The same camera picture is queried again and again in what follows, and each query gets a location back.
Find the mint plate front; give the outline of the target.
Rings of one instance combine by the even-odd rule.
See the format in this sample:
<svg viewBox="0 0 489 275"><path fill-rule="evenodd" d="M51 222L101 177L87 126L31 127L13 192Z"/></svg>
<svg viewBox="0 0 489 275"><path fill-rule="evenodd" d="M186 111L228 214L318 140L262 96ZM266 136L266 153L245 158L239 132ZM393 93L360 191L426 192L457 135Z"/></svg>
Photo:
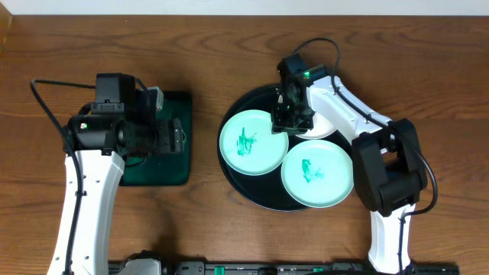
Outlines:
<svg viewBox="0 0 489 275"><path fill-rule="evenodd" d="M288 194L311 208L339 204L354 185L351 158L338 145L324 140L294 146L283 159L280 175Z"/></svg>

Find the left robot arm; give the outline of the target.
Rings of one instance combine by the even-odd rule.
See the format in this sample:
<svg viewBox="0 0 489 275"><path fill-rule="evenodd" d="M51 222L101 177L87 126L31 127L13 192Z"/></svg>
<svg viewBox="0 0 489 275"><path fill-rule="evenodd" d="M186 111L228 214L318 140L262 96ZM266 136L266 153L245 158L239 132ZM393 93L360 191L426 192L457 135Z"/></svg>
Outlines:
<svg viewBox="0 0 489 275"><path fill-rule="evenodd" d="M134 76L100 73L95 98L60 127L66 192L51 274L162 274L143 251L120 267L108 243L121 186L181 186L189 179L192 99L147 87Z"/></svg>

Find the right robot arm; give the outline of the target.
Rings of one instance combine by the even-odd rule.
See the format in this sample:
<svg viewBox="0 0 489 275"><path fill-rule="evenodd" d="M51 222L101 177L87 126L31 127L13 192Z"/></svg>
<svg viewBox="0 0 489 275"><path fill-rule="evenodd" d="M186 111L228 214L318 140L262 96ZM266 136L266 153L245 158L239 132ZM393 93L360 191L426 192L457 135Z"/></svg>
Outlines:
<svg viewBox="0 0 489 275"><path fill-rule="evenodd" d="M351 145L355 190L371 212L371 266L401 274L410 265L406 252L410 218L427 186L426 161L416 129L404 118L392 121L352 95L325 66L309 68L298 53L277 64L280 85L272 110L274 133L305 134L319 114Z"/></svg>

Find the mint plate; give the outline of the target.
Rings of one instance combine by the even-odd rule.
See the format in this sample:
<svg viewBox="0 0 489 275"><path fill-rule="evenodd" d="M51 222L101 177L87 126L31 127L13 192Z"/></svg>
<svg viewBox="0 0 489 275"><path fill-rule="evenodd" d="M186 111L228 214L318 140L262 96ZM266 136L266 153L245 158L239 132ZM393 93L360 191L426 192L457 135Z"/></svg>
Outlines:
<svg viewBox="0 0 489 275"><path fill-rule="evenodd" d="M226 164L248 176L261 176L275 170L288 150L288 135L274 134L270 113L261 110L233 115L219 135L219 151Z"/></svg>
<svg viewBox="0 0 489 275"><path fill-rule="evenodd" d="M294 146L283 159L280 175L288 194L311 208L339 204L354 185L351 158L338 145L324 140Z"/></svg>

